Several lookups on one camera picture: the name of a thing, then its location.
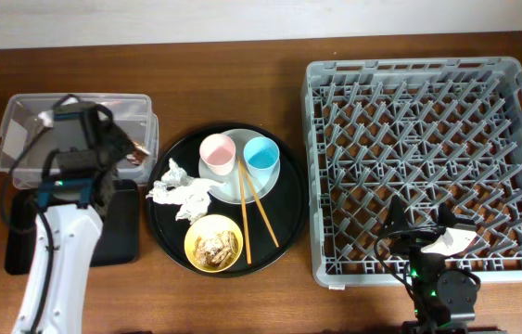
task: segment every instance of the pink cup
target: pink cup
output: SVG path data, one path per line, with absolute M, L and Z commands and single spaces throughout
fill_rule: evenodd
M 212 172 L 228 175 L 234 169 L 236 144 L 227 135 L 210 135 L 201 143 L 198 154 Z

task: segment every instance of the round black tray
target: round black tray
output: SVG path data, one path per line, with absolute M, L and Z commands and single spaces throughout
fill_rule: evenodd
M 306 178 L 299 166 L 298 161 L 291 150 L 276 136 L 256 126 L 229 123 L 207 127 L 176 143 L 154 167 L 147 191 L 153 187 L 153 183 L 168 171 L 168 161 L 174 159 L 176 163 L 188 173 L 198 177 L 198 147 L 200 143 L 211 134 L 218 134 L 230 129 L 249 129 L 271 138 L 280 149 L 281 172 L 274 188 L 261 199 L 262 207 L 271 222 L 279 248 L 273 243 L 271 235 L 262 220 L 261 213 L 255 202 L 247 204 L 248 234 L 250 237 L 250 250 L 252 253 L 252 264 L 246 263 L 246 250 L 236 263 L 227 270 L 208 274 L 197 270 L 185 255 L 185 235 L 189 222 L 186 220 L 176 221 L 178 205 L 160 205 L 153 199 L 146 200 L 146 218 L 153 230 L 160 246 L 178 264 L 186 269 L 192 270 L 205 276 L 214 277 L 237 277 L 254 273 L 281 257 L 297 240 L 301 230 L 306 223 L 308 215 L 308 191 Z M 211 197 L 211 205 L 208 214 L 221 214 L 234 220 L 244 233 L 242 221 L 242 209 L 240 205 L 227 204 Z

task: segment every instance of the white plate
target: white plate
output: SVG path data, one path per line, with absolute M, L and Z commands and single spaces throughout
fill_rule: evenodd
M 232 140 L 234 140 L 234 144 L 236 144 L 236 155 L 242 160 L 242 164 L 244 163 L 244 146 L 246 143 L 258 136 L 263 136 L 256 131 L 248 130 L 248 129 L 233 129 L 228 130 L 223 133 L 224 135 L 228 135 Z M 269 177 L 263 179 L 257 179 L 255 177 L 250 176 L 250 181 L 252 181 L 252 185 L 254 185 L 254 189 L 257 191 L 257 195 L 259 199 L 262 199 L 265 195 L 273 189 L 275 184 L 277 183 L 277 179 L 279 178 L 279 172 L 281 170 L 281 163 L 277 163 L 275 169 L 271 173 Z M 229 204 L 240 204 L 240 181 L 238 178 L 238 163 L 234 165 L 234 169 L 228 175 L 219 176 L 216 173 L 213 173 L 209 167 L 205 164 L 202 159 L 198 160 L 198 174 L 202 178 L 208 178 L 218 182 L 224 182 L 223 186 L 212 186 L 210 190 L 210 194 L 225 203 Z M 254 201 L 254 197 L 248 188 L 248 182 L 246 179 L 244 181 L 244 193 L 245 193 L 245 202 L 251 203 Z

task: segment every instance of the crumpled napkin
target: crumpled napkin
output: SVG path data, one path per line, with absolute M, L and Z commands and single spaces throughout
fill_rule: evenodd
M 188 176 L 173 159 L 170 159 L 169 164 L 170 170 L 153 183 L 146 199 L 152 198 L 158 204 L 180 205 L 176 220 L 188 219 L 193 224 L 207 214 L 211 204 L 207 192 L 212 186 L 223 186 L 223 183 Z

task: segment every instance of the yellow bowl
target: yellow bowl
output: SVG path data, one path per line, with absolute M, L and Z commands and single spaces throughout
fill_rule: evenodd
M 222 269 L 217 269 L 208 265 L 203 265 L 197 261 L 195 257 L 195 242 L 198 237 L 212 236 L 223 231 L 231 231 L 236 235 L 238 243 L 238 252 L 231 263 Z M 185 253 L 188 261 L 194 265 L 198 270 L 206 273 L 219 273 L 231 267 L 242 254 L 244 240 L 242 238 L 242 231 L 240 227 L 233 220 L 220 214 L 210 214 L 197 220 L 186 232 L 185 237 Z

